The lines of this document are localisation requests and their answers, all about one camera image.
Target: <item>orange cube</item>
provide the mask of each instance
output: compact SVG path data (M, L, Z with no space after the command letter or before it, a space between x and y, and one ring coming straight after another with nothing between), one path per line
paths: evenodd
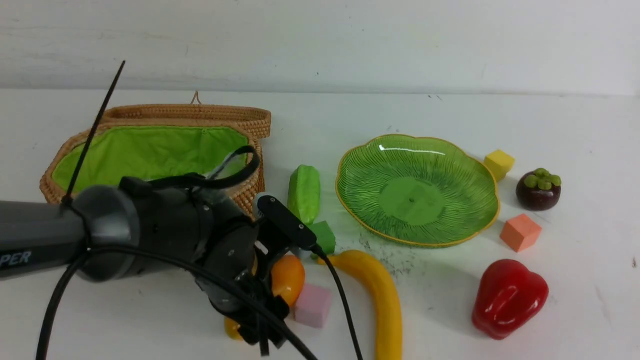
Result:
M520 252L535 244L540 232L542 232L540 225L527 215L520 214L507 220L500 233L500 239L515 252Z

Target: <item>yellow cube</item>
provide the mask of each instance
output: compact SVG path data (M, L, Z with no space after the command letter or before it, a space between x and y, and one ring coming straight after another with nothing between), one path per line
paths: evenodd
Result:
M500 149L484 157L484 164L489 168L496 181L504 179L515 162L516 159Z

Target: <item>pink cube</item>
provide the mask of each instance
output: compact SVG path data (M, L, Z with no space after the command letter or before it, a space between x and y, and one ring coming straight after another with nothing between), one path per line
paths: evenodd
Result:
M311 327L324 326L331 307L331 291L320 286L305 284L296 301L294 317L297 322Z
M542 227L527 215L520 214L507 220L500 233L500 239L507 243L515 252L520 252L536 243Z

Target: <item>red bell pepper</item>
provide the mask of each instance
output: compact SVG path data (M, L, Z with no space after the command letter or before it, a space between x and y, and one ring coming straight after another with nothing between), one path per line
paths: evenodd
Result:
M482 275L471 319L480 331L501 340L537 314L548 295L540 275L515 260L498 260Z

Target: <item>green glass plate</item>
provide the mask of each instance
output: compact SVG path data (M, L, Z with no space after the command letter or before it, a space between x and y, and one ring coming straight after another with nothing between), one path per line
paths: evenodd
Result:
M389 240L446 247L498 217L495 178L480 161L438 138L383 135L349 150L335 190L368 230Z

